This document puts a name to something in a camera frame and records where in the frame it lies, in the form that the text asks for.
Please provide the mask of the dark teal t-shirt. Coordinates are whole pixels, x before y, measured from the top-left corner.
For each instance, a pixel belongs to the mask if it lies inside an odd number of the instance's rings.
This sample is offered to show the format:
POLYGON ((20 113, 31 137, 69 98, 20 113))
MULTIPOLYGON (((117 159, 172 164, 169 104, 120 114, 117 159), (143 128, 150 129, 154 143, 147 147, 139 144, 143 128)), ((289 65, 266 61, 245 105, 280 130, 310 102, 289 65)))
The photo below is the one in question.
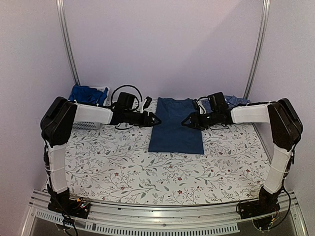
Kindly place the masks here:
POLYGON ((158 98, 156 116, 161 124, 152 129, 149 152, 204 154, 202 132, 181 125, 195 109, 192 100, 158 98))

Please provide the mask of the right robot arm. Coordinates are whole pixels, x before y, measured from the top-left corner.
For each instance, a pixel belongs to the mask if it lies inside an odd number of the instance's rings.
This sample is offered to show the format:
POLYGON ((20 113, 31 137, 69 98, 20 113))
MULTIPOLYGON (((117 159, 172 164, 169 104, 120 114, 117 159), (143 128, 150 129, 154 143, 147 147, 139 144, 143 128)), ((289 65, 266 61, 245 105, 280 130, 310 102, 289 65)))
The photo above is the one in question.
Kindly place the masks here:
POLYGON ((206 99, 210 104, 210 112, 206 111, 201 102, 193 100, 195 111, 182 120, 182 126, 201 131, 219 123, 265 123, 270 126, 273 142, 270 171, 259 191, 258 200, 252 204, 258 214, 265 214, 284 190, 284 179, 294 163, 295 149, 303 132, 303 124, 297 112, 287 98, 241 104, 233 108, 229 107, 222 92, 208 95, 206 99))

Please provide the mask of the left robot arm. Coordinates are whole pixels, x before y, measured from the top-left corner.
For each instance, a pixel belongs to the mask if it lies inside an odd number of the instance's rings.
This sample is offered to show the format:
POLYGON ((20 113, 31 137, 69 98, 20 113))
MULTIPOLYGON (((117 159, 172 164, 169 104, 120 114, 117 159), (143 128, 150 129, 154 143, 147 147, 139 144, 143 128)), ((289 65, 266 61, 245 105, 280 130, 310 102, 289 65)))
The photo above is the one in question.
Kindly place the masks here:
POLYGON ((120 93, 117 102, 109 106, 88 105, 69 101, 58 96, 40 122, 44 140, 44 162, 48 175, 48 193, 51 196, 48 208, 55 212, 70 213, 73 209, 86 210, 70 199, 65 177, 65 148, 71 136, 74 122, 98 122, 105 125, 127 123, 138 127, 153 127, 161 120, 146 109, 152 99, 146 97, 134 107, 135 96, 120 93))

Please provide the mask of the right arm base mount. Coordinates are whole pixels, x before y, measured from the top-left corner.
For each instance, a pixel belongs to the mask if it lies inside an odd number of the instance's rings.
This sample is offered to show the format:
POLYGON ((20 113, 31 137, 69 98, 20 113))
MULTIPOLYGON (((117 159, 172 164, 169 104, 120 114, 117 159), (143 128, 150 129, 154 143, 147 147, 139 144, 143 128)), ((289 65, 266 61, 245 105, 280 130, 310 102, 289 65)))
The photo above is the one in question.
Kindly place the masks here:
POLYGON ((241 219, 262 216, 280 210, 278 199, 242 200, 236 206, 236 212, 241 219))

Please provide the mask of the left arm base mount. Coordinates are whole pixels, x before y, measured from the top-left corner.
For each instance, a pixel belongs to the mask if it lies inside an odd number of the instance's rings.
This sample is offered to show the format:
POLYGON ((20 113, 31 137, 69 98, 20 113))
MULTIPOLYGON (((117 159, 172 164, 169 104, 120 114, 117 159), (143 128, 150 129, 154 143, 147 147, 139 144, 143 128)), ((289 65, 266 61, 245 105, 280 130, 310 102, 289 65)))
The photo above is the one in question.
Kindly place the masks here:
POLYGON ((69 197, 51 197, 48 209, 57 213, 87 219, 91 201, 86 198, 70 199, 69 197))

